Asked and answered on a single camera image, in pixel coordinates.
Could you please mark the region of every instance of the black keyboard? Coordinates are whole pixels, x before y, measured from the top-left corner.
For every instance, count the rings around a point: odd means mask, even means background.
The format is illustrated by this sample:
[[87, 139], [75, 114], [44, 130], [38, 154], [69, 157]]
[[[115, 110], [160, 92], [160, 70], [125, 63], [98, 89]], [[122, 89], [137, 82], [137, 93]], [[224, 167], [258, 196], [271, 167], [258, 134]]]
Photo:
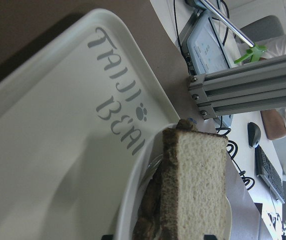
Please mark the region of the black keyboard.
[[260, 145], [255, 148], [255, 174], [270, 187], [276, 199], [285, 203], [282, 180]]

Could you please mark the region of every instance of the bread slice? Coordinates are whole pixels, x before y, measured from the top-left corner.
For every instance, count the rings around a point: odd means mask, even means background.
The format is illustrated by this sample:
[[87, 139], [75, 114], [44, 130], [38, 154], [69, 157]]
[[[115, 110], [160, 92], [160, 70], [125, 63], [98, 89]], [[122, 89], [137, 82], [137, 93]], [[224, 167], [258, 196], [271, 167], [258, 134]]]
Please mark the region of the bread slice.
[[227, 142], [211, 133], [163, 131], [160, 239], [223, 239]]

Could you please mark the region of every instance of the black mouse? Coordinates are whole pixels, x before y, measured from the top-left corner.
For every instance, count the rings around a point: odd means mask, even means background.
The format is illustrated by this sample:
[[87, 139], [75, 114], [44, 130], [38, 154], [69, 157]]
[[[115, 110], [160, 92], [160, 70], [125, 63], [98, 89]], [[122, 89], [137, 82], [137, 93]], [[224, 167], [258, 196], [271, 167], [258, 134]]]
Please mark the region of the black mouse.
[[255, 148], [261, 139], [261, 130], [255, 123], [249, 122], [247, 124], [248, 144]]

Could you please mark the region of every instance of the person's arm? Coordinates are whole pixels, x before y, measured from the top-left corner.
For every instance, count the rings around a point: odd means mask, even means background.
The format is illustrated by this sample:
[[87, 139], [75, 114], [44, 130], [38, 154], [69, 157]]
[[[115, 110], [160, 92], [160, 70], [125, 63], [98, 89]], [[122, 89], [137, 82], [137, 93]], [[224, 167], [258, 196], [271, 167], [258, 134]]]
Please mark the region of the person's arm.
[[263, 110], [261, 116], [268, 139], [275, 140], [286, 137], [284, 120], [275, 109]]

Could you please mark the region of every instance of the green clip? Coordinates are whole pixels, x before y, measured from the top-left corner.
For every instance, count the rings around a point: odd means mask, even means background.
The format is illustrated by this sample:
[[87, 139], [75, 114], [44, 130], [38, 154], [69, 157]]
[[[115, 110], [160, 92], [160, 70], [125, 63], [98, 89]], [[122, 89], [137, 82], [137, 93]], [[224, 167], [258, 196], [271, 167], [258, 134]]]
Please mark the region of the green clip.
[[254, 45], [253, 47], [251, 47], [250, 49], [246, 50], [246, 54], [241, 56], [239, 59], [235, 60], [234, 63], [238, 64], [242, 61], [244, 61], [245, 59], [248, 59], [249, 57], [250, 62], [257, 62], [260, 57], [262, 56], [263, 52], [266, 51], [266, 47], [262, 46], [262, 45]]

